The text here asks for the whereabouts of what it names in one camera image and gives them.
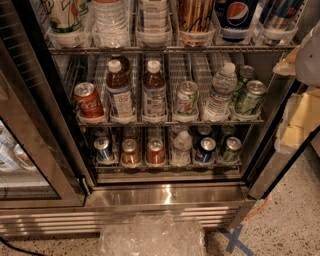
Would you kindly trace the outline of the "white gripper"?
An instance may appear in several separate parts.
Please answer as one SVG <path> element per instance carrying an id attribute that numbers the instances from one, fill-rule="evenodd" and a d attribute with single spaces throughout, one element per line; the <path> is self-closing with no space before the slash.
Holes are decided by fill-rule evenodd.
<path id="1" fill-rule="evenodd" d="M 320 125 L 320 20 L 300 47 L 295 47 L 273 67 L 273 72 L 296 75 L 298 81 L 313 86 L 302 94 L 293 93 L 286 103 L 274 148 L 281 154 L 289 154 Z"/>

